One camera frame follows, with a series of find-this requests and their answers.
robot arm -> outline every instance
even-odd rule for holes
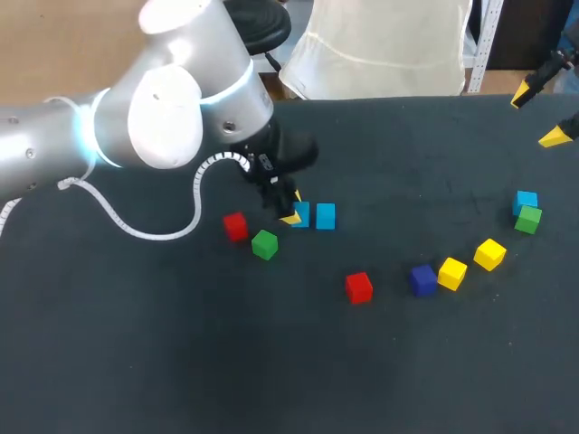
[[[278,218],[294,214],[288,174],[312,165],[310,138],[281,131],[273,104],[221,0],[149,0],[147,46],[110,89],[0,109],[0,199],[21,197],[97,164],[171,169],[215,152],[246,157],[244,174]]]

black stool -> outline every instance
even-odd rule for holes
[[[290,36],[288,11],[276,0],[227,0],[224,4],[249,54],[265,53],[273,69],[279,71],[280,65],[268,52]]]

white cloth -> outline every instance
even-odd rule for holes
[[[314,0],[281,81],[304,99],[458,95],[471,0]]]

blue cube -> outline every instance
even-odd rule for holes
[[[530,206],[531,208],[539,207],[539,198],[536,193],[531,192],[517,192],[515,196],[515,202],[513,203],[513,215],[516,217],[521,214],[521,208],[523,206]]]
[[[434,294],[438,287],[437,280],[436,274],[434,274],[430,265],[416,267],[410,272],[410,283],[417,297]]]
[[[333,231],[336,228],[336,205],[334,203],[318,203],[316,208],[316,229]]]
[[[309,227],[309,202],[295,202],[294,208],[298,213],[301,223],[292,224],[292,228],[308,228]]]

dark blue cube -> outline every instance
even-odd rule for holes
[[[438,279],[430,265],[422,265],[414,268],[410,272],[410,283],[413,286],[413,292],[417,297],[434,294],[438,287]]]

